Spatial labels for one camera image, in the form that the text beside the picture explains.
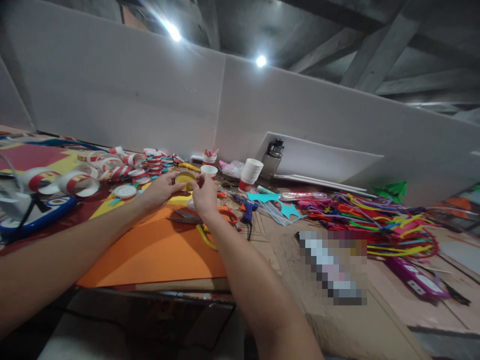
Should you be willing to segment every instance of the left hand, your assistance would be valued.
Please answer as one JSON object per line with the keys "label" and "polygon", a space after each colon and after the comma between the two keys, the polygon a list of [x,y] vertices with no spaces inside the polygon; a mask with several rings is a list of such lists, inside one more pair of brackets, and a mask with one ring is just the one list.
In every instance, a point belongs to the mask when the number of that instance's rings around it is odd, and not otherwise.
{"label": "left hand", "polygon": [[150,211],[163,208],[175,196],[190,196],[188,191],[182,191],[183,182],[175,184],[178,172],[161,175],[151,182],[150,186],[138,197]]}

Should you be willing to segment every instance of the white partition wall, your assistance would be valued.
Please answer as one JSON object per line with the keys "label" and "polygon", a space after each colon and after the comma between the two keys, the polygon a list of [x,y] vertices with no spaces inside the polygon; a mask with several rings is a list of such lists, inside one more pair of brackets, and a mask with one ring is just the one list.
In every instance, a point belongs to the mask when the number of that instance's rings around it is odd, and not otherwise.
{"label": "white partition wall", "polygon": [[185,156],[215,145],[228,161],[284,134],[383,156],[345,183],[407,180],[412,206],[480,179],[473,124],[44,1],[12,4],[0,53],[38,130]]}
{"label": "white partition wall", "polygon": [[213,146],[223,54],[44,1],[12,2],[2,21],[38,130],[134,151]]}
{"label": "white partition wall", "polygon": [[345,184],[407,180],[412,206],[440,201],[480,179],[480,156],[470,154],[480,150],[478,126],[229,56],[215,147],[226,160],[254,158],[266,132],[383,155]]}

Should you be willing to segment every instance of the glue gun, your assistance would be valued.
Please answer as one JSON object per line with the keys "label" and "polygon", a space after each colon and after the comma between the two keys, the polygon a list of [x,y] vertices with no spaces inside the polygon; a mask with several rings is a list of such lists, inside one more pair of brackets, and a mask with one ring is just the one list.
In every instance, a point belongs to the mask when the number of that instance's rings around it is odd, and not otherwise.
{"label": "glue gun", "polygon": [[256,202],[245,201],[245,203],[240,206],[240,210],[245,209],[245,215],[241,218],[241,222],[244,224],[252,223],[253,212],[259,208],[259,205]]}

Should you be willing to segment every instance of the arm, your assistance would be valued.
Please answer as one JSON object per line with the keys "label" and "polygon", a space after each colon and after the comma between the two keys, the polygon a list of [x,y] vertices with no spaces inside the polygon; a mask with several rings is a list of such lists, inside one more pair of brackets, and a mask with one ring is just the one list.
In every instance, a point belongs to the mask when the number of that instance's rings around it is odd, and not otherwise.
{"label": "arm", "polygon": [[0,257],[0,339],[68,289],[118,238],[185,184],[160,176],[137,199]]}
{"label": "arm", "polygon": [[262,359],[323,359],[304,314],[278,274],[220,215],[217,188],[208,176],[190,182],[193,201],[215,239],[228,283]]}

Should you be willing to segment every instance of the purple object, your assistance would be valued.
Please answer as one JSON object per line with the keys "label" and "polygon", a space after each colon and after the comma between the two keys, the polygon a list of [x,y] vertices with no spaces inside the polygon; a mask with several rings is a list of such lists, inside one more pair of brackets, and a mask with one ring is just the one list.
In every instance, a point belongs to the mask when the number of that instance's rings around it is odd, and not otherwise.
{"label": "purple object", "polygon": [[392,256],[385,265],[397,275],[420,299],[436,302],[438,299],[450,299],[450,294],[426,277],[410,261]]}

